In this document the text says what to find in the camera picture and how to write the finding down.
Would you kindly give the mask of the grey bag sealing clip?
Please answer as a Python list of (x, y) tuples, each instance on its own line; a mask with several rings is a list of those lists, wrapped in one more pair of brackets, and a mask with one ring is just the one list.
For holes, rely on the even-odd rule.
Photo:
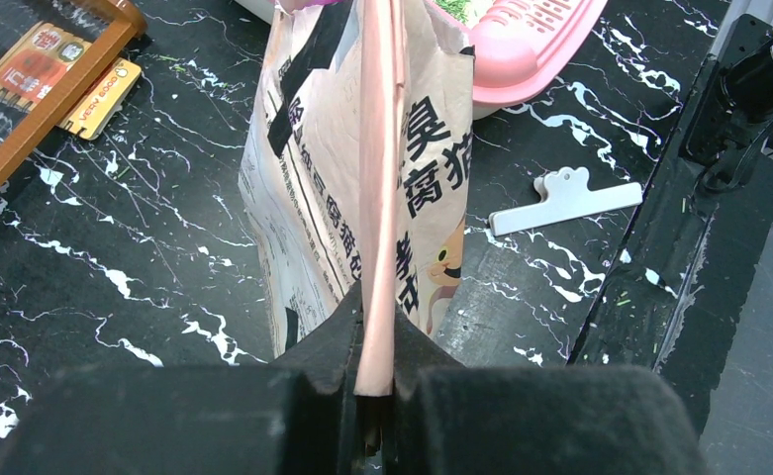
[(532, 186), (540, 201), (491, 213), (491, 234), (499, 237), (612, 212), (637, 206), (643, 200), (643, 189), (637, 182), (591, 190), (589, 179), (586, 167), (568, 166), (536, 178)]

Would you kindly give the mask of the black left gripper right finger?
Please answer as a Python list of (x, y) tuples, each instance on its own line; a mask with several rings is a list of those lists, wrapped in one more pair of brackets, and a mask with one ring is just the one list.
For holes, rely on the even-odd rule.
[(708, 472), (681, 399), (649, 370), (467, 367), (400, 311), (380, 324), (389, 474)]

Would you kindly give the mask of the orange wooden shelf rack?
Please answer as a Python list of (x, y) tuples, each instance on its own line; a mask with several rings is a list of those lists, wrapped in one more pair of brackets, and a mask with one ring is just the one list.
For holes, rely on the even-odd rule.
[(38, 22), (52, 23), (91, 47), (31, 112), (0, 101), (0, 187), (121, 50), (147, 29), (145, 16), (131, 1), (0, 1), (0, 58)]

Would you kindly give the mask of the pink cat litter box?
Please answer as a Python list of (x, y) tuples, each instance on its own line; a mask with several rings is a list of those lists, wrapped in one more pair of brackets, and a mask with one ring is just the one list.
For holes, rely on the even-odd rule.
[(474, 119), (545, 89), (603, 9), (601, 1), (496, 1), (467, 27), (433, 1), (290, 12), (266, 1), (271, 30), (248, 133), (466, 133)]

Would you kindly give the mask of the purple litter scoop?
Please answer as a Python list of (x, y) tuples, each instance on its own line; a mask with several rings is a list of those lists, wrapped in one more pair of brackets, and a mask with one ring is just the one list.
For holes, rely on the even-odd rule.
[(342, 0), (275, 0), (275, 4), (283, 10), (290, 12), (302, 10), (311, 6), (332, 5)]

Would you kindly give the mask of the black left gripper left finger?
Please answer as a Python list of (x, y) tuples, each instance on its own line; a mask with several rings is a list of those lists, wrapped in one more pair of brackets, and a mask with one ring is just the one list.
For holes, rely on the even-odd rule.
[(267, 364), (84, 367), (36, 399), (0, 474), (360, 474), (354, 284)]

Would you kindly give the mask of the cat litter bag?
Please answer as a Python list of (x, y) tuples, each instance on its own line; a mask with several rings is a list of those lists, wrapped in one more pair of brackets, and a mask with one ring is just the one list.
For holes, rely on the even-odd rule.
[(382, 318), (440, 326), (461, 279), (472, 123), (462, 134), (368, 140), (349, 133), (247, 134), (239, 176), (267, 286), (273, 350), (321, 325), (354, 284), (364, 338), (354, 391), (392, 391)]

